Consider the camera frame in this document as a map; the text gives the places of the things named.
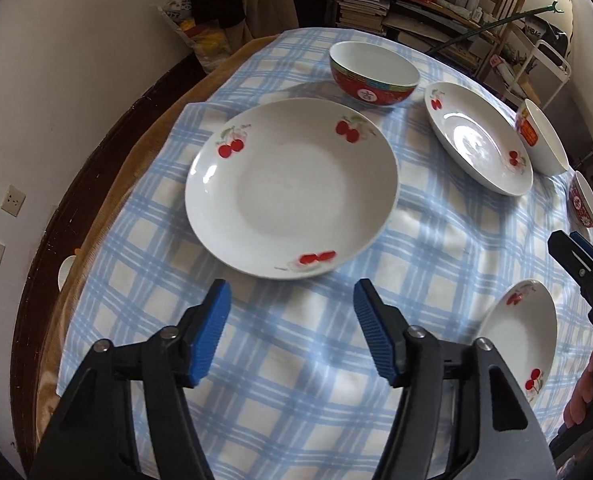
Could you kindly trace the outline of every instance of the human hand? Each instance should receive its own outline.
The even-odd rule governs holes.
[[[587,414],[587,404],[593,400],[593,351],[589,357],[587,368],[581,374],[579,381],[574,387],[572,397],[563,411],[565,426],[571,428],[580,424]]]

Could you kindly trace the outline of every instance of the floor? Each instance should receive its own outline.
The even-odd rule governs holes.
[[[58,296],[56,276],[59,266],[83,243],[118,170],[136,141],[204,76],[201,65],[191,54],[135,102],[85,162],[46,229],[19,305],[10,369],[12,421],[17,448],[26,471],[29,471],[35,453],[35,399],[27,393],[36,392],[38,358]]]

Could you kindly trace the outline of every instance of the blue plaid tablecloth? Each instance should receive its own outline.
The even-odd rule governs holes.
[[[334,83],[327,50],[337,41],[383,44],[419,69],[404,104],[377,108]],[[589,307],[548,256],[547,240],[572,225],[571,172],[534,176],[521,198],[490,192],[452,160],[427,120],[423,91],[457,82],[513,113],[481,86],[419,52],[362,32],[286,32],[255,54],[205,103],[188,105],[136,185],[94,262],[70,324],[58,393],[99,338],[139,342],[198,304],[225,278],[234,302],[208,376],[186,397],[217,478],[369,479],[400,396],[374,368],[352,307],[352,287],[370,278],[384,300],[435,335],[470,342],[481,320],[519,280],[551,292],[559,322],[556,359],[535,413],[547,436],[593,348]],[[184,210],[193,156],[214,131],[247,108],[288,97],[320,97],[376,123],[400,168],[400,197],[387,228],[352,261],[310,280],[272,282],[235,272],[205,250]],[[593,230],[582,233],[593,242]],[[132,385],[134,425],[144,472],[156,474],[142,386]],[[449,425],[446,403],[441,424]],[[447,446],[439,440],[436,466]]]

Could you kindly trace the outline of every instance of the brown tablecloth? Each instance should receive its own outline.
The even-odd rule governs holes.
[[[227,59],[219,68],[190,89],[176,101],[144,133],[128,158],[123,163],[110,192],[105,198],[92,227],[88,232],[81,250],[72,266],[67,281],[61,291],[52,317],[40,358],[39,382],[36,391],[36,434],[35,449],[41,441],[48,422],[54,413],[60,397],[56,394],[56,380],[65,345],[67,329],[78,304],[81,290],[96,257],[103,238],[112,226],[116,216],[130,196],[134,184],[145,173],[159,150],[163,147],[170,130],[174,126],[183,108],[188,103],[205,101],[218,90],[239,67],[276,39],[276,36],[253,40]]]

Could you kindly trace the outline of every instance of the white plate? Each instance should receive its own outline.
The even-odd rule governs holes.
[[[516,283],[487,314],[476,337],[490,339],[533,406],[556,352],[556,307],[536,280]]]
[[[75,258],[76,256],[73,254],[72,256],[65,258],[63,263],[61,263],[61,267],[58,269],[58,276],[56,277],[58,290],[62,290],[63,286],[65,285],[65,280],[67,280],[67,276],[70,274],[70,269],[74,264]]]
[[[215,132],[192,163],[185,203],[196,236],[222,262],[295,280],[367,248],[398,192],[396,157],[374,123],[299,98],[247,110]]]
[[[425,106],[438,140],[474,180],[510,196],[532,189],[532,163],[514,126],[480,95],[435,83],[425,90]]]

